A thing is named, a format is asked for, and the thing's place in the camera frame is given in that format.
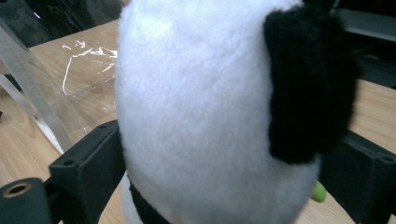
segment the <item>panda's ear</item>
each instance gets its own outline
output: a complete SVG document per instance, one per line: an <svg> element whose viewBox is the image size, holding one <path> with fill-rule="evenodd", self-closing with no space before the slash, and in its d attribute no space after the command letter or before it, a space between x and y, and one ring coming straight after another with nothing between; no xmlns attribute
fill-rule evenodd
<svg viewBox="0 0 396 224"><path fill-rule="evenodd" d="M310 162L337 144L353 111L360 69L343 24L321 7L274 11L264 24L271 57L271 154Z"/></svg>

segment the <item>white fur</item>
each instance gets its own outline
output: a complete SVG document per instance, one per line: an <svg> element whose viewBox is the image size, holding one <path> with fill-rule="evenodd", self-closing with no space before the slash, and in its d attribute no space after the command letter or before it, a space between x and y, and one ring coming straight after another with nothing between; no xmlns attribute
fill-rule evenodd
<svg viewBox="0 0 396 224"><path fill-rule="evenodd" d="M262 34L268 13L298 4L134 0L123 10L116 91L124 157L136 188L171 223L284 224L306 203L318 159L292 166L268 151Z"/></svg>

